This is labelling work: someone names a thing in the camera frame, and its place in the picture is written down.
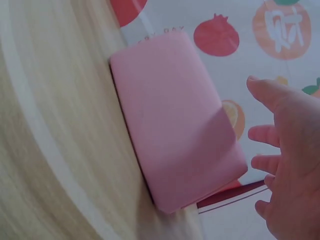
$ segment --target finger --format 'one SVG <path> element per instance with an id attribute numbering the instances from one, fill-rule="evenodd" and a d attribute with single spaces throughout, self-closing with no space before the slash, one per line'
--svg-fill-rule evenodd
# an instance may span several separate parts
<path id="1" fill-rule="evenodd" d="M 256 212 L 264 219 L 267 220 L 267 212 L 268 212 L 268 206 L 269 202 L 259 200 L 255 203 L 255 210 Z"/>
<path id="2" fill-rule="evenodd" d="M 271 174 L 268 174 L 264 178 L 264 184 L 268 187 L 268 189 L 270 189 L 271 192 L 274 189 L 274 181 L 275 181 L 275 176 Z"/>
<path id="3" fill-rule="evenodd" d="M 296 93 L 292 88 L 272 80 L 259 80 L 249 76 L 246 85 L 255 99 L 265 105 L 271 112 L 289 95 Z"/>
<path id="4" fill-rule="evenodd" d="M 276 175 L 280 161 L 281 155 L 260 155 L 252 158 L 251 166 L 254 169 Z"/>
<path id="5" fill-rule="evenodd" d="M 280 147 L 280 139 L 274 125 L 254 126 L 248 131 L 249 139 L 272 145 L 276 148 Z"/>

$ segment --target pink box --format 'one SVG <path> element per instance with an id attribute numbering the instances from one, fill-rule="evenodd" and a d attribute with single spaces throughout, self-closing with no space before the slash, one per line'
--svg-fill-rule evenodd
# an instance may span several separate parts
<path id="1" fill-rule="evenodd" d="M 187 34 L 121 50 L 110 64 L 137 158 L 165 213 L 199 202 L 248 170 L 212 80 Z"/>

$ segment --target chinese character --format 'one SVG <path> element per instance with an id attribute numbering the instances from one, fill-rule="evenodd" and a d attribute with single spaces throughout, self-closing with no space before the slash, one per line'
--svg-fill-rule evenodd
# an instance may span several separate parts
<path id="1" fill-rule="evenodd" d="M 303 17 L 297 13 L 294 6 L 292 7 L 292 12 L 293 14 L 291 15 L 284 15 L 281 10 L 273 10 L 266 11 L 264 14 L 266 30 L 269 37 L 275 42 L 275 51 L 277 53 L 281 52 L 282 47 L 290 49 L 296 38 L 298 38 L 301 47 L 305 45 L 299 24 L 302 22 Z M 292 25 L 289 32 L 287 31 L 287 24 Z"/>

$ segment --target pomegranate print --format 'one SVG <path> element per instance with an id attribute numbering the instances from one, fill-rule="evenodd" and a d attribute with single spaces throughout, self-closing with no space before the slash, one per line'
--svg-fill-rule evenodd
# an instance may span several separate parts
<path id="1" fill-rule="evenodd" d="M 120 27 L 128 25 L 138 17 L 148 0 L 110 0 Z"/>
<path id="2" fill-rule="evenodd" d="M 206 54 L 224 57 L 239 47 L 239 34 L 229 24 L 228 17 L 214 14 L 214 18 L 201 23 L 194 31 L 194 42 Z"/>

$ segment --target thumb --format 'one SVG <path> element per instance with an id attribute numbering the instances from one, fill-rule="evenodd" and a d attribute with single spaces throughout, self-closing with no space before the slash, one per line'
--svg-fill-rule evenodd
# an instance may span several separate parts
<path id="1" fill-rule="evenodd" d="M 272 113 L 275 112 L 283 100 L 298 93 L 289 86 L 272 80 L 259 80 L 255 76 L 249 76 L 246 85 L 253 97 L 265 105 Z"/>

